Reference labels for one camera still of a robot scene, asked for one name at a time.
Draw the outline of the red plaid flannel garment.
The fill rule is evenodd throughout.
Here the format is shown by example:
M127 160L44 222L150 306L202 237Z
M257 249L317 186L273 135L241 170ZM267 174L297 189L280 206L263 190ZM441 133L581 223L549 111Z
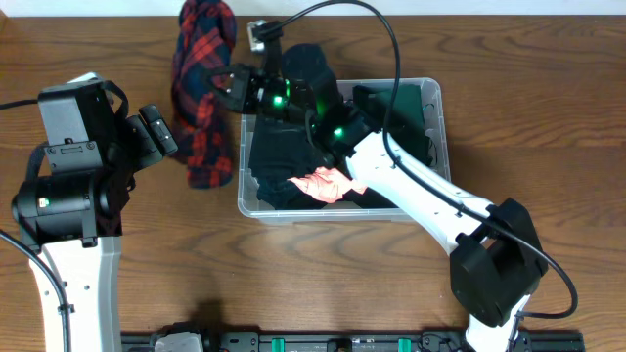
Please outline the red plaid flannel garment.
M179 146L174 158L187 166L190 187L222 187L233 176L228 126L204 80L209 70L230 63L237 40L236 19L223 1L187 0L178 22L170 89L172 132Z

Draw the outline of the dark navy garment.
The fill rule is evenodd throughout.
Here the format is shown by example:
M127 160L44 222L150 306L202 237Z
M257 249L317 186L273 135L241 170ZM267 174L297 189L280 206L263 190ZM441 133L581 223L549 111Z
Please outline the dark navy garment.
M276 210L317 210L327 205L307 195L287 179L258 178L257 182L257 199L267 202Z

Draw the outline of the pink garment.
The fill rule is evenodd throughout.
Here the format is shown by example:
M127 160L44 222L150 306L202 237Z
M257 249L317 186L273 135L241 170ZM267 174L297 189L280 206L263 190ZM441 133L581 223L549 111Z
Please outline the pink garment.
M318 167L312 174L291 177L289 181L313 199L325 203L335 203L350 191L363 195L367 190L365 184L349 179L336 168Z

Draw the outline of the green garment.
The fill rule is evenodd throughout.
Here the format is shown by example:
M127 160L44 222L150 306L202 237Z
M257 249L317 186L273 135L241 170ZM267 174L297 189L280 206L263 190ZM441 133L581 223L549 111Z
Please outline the green garment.
M379 126L383 124L391 94L391 89L375 89L364 85L352 88L353 103ZM419 85L401 84L398 87L388 131L408 154L426 166L431 166L433 157L428 154L431 139L425 134Z

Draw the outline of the large black garment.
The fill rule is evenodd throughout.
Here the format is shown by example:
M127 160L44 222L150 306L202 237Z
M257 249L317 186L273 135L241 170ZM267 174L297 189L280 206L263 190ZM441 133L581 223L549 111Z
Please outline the large black garment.
M396 208L393 202L371 188L368 188L363 194L350 190L343 195L343 199L345 201L351 201L358 207L364 209Z

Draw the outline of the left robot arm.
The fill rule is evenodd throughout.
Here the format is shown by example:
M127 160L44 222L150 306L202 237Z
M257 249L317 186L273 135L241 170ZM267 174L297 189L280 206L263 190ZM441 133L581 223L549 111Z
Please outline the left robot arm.
M89 72L36 99L46 143L12 200L30 254L48 351L119 351L121 211L134 176L178 145L161 113L128 112L124 92Z

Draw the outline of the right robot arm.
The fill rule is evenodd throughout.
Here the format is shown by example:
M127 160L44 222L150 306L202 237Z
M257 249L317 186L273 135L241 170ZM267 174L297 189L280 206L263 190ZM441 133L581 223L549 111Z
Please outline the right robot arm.
M553 261L525 207L460 189L392 138L393 106L408 80L336 80L326 62L303 59L289 68L272 40L262 67L213 68L204 83L228 110L303 125L326 163L345 164L354 180L419 223L449 256L451 289L470 316L469 347L514 346L524 307Z

